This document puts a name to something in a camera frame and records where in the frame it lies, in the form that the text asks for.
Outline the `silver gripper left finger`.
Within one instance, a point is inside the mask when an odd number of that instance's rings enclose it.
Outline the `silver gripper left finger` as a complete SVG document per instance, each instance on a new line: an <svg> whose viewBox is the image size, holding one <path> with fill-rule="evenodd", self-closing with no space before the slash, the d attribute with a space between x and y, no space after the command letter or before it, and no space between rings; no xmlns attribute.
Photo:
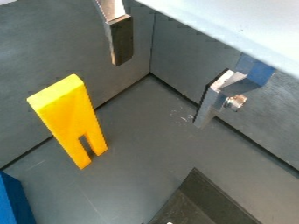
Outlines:
<svg viewBox="0 0 299 224"><path fill-rule="evenodd" d="M119 67L134 56L134 18L122 0L94 0L103 19L113 64Z"/></svg>

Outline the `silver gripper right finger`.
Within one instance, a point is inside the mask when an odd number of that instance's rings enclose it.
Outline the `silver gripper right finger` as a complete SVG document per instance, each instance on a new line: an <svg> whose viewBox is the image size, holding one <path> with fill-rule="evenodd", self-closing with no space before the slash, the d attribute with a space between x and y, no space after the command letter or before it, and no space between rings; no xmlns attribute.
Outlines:
<svg viewBox="0 0 299 224"><path fill-rule="evenodd" d="M245 93L262 88L275 71L269 64L242 53L235 69L226 69L206 86L195 126L203 128L223 109L238 112L249 99Z"/></svg>

